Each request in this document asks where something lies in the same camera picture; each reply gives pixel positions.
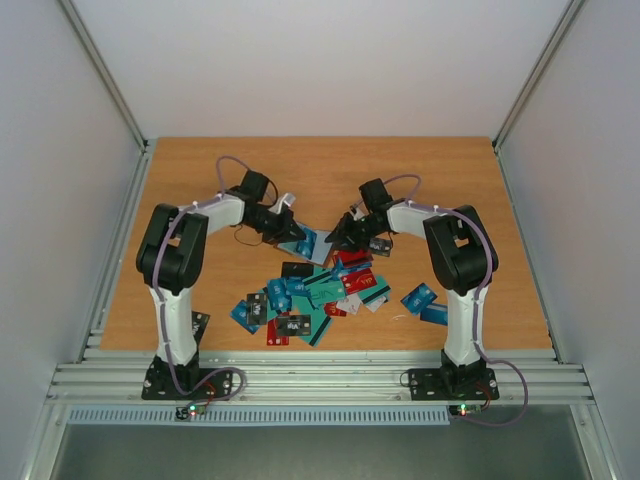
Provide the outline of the left controller board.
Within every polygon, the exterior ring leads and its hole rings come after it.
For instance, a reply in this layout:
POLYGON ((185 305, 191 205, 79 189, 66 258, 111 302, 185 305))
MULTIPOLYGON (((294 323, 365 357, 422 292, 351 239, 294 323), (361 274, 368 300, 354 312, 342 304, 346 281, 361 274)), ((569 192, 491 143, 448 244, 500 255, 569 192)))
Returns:
POLYGON ((198 416, 203 416, 207 413, 208 407, 206 405, 188 405, 185 407, 177 407, 175 409, 175 419, 177 421, 190 421, 198 416))

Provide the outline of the controller board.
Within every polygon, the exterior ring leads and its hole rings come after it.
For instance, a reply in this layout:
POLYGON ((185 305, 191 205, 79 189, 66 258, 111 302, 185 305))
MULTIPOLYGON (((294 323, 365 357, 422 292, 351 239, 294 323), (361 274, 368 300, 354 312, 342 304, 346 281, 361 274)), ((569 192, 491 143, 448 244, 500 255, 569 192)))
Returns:
POLYGON ((449 406, 449 413, 454 417, 478 415, 487 409, 485 405, 461 403, 449 406))
POLYGON ((175 419, 177 421, 190 421, 198 416, 203 416, 207 413, 208 407, 206 405, 188 405, 185 407, 177 407, 175 409, 175 419))

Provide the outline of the blue card left edge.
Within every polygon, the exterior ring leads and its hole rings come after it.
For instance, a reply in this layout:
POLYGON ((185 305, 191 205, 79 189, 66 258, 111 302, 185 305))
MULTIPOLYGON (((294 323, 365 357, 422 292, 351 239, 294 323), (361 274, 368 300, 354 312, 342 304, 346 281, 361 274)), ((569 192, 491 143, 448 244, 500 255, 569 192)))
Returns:
POLYGON ((248 310, 245 300, 240 300, 230 312, 230 317, 251 335, 255 334, 260 325, 252 325, 248 322, 248 310))

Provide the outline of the teal card pile bottom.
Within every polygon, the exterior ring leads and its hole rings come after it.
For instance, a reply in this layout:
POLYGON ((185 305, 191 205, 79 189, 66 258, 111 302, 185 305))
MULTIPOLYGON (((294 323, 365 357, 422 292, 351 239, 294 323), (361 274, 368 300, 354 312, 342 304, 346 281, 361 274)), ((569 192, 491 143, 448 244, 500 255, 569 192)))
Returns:
POLYGON ((301 314, 324 312, 330 317, 344 317, 357 314, 361 308, 376 312, 390 300, 391 287, 380 275, 375 275, 376 286, 348 295, 341 281, 348 273, 332 274, 322 270, 303 280, 293 280, 290 285, 293 309, 301 314))

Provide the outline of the black VIP card bottom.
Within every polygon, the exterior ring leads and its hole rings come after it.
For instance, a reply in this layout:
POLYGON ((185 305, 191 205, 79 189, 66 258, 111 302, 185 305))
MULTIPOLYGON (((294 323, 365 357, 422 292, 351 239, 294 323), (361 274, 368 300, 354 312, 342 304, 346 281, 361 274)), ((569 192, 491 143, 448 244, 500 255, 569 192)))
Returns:
POLYGON ((275 325, 278 337, 308 336, 312 331, 310 315, 279 315, 275 325))

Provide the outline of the black VIP card far left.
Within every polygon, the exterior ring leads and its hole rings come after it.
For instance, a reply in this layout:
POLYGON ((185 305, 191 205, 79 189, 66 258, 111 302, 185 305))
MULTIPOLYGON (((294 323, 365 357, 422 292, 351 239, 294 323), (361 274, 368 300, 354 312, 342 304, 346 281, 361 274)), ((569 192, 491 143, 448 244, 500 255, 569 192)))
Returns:
POLYGON ((210 315, 202 312, 192 312, 192 334, 196 345, 199 346, 208 326, 210 315))

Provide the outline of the black VIP card top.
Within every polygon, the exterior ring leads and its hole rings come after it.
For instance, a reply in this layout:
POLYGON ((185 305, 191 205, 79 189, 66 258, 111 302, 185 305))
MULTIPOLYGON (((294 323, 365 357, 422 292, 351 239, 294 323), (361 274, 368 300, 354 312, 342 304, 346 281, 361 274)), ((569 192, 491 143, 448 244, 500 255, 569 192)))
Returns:
POLYGON ((385 238, 372 238, 369 242, 369 250, 372 255, 389 257, 393 249, 393 241, 385 238))

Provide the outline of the blue card pile centre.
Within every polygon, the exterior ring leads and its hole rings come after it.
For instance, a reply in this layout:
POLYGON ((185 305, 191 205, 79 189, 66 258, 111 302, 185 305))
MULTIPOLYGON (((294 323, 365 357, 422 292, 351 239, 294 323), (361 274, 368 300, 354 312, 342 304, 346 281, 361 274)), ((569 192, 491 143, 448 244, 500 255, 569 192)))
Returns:
POLYGON ((271 279, 267 282, 267 296, 273 310, 284 312, 292 307, 291 294, 286 288, 283 278, 271 279))

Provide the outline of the blue card far right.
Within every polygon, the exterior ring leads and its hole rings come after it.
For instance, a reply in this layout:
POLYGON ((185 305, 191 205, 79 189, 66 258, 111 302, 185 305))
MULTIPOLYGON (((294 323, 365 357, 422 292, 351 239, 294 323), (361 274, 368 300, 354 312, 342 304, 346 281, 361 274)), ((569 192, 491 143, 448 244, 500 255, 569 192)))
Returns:
POLYGON ((420 312, 420 320, 436 325, 448 325, 448 307, 442 304, 432 303, 420 312))

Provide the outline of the blue VIP chip card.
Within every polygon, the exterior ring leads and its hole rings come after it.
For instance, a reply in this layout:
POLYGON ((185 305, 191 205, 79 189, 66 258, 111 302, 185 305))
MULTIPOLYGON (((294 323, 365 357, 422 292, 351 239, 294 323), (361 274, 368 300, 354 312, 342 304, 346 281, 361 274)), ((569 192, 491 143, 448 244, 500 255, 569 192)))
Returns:
POLYGON ((295 252, 306 259, 311 259, 313 256, 316 239, 316 232, 312 229, 307 228, 307 238, 305 241, 299 241, 296 243, 295 252))

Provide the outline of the blue card right upper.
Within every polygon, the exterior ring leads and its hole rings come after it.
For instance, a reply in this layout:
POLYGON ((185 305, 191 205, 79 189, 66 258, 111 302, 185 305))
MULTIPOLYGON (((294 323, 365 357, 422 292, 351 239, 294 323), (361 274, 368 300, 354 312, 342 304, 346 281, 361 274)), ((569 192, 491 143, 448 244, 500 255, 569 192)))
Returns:
POLYGON ((436 299, 437 294, 428 285, 421 283, 405 295, 401 303, 412 315, 419 315, 436 299))

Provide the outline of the brown leather card holder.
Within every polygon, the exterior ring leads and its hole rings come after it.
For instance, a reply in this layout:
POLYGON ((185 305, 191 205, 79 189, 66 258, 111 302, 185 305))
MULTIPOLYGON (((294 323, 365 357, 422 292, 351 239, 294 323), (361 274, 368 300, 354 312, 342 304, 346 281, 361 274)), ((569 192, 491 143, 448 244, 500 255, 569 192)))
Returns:
POLYGON ((332 244, 326 241, 330 232, 312 229, 304 224, 300 224, 300 228, 306 235, 303 240, 279 243, 276 248, 311 264, 325 265, 332 251, 332 244))

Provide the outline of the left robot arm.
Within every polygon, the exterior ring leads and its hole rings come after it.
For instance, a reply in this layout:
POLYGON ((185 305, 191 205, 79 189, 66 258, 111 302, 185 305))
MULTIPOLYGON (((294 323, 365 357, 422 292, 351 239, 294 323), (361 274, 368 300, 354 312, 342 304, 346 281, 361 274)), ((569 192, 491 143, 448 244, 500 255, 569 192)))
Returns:
POLYGON ((249 170, 240 185, 185 206, 155 207, 141 241, 136 269, 154 301, 158 330, 155 362, 165 384, 179 398, 195 395, 207 380, 199 371, 199 348, 192 330, 192 289, 203 267, 207 238, 228 227, 246 226, 271 245, 302 240, 294 221, 295 195, 263 202, 271 184, 249 170))

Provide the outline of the black plain card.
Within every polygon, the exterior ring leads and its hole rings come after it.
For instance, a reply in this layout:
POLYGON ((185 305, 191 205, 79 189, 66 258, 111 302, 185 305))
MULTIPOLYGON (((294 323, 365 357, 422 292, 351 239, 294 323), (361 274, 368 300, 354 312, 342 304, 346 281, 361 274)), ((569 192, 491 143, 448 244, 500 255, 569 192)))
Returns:
POLYGON ((282 278, 307 278, 314 273, 314 266, 302 262, 283 262, 281 267, 282 278))

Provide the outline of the right controller board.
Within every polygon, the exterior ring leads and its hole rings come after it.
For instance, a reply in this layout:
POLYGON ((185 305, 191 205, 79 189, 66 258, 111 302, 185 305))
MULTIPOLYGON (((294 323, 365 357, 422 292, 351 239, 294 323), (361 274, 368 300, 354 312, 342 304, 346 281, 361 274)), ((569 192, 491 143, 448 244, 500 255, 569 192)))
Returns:
POLYGON ((449 413, 454 417, 478 415, 487 409, 485 405, 461 403, 449 406, 449 413))

